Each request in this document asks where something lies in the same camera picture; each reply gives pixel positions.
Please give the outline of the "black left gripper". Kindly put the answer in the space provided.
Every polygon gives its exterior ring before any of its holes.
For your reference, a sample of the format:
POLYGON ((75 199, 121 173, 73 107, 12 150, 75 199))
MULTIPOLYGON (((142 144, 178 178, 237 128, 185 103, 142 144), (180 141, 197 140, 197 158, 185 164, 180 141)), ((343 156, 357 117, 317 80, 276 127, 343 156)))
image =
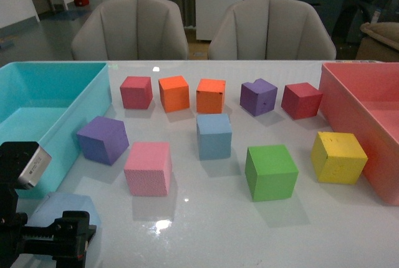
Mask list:
POLYGON ((1 144, 1 267, 11 267, 21 254, 51 256, 57 267, 85 267, 97 232, 87 211, 64 211, 40 227, 28 226, 27 214, 16 210, 17 191, 35 187, 51 159, 35 141, 1 144))

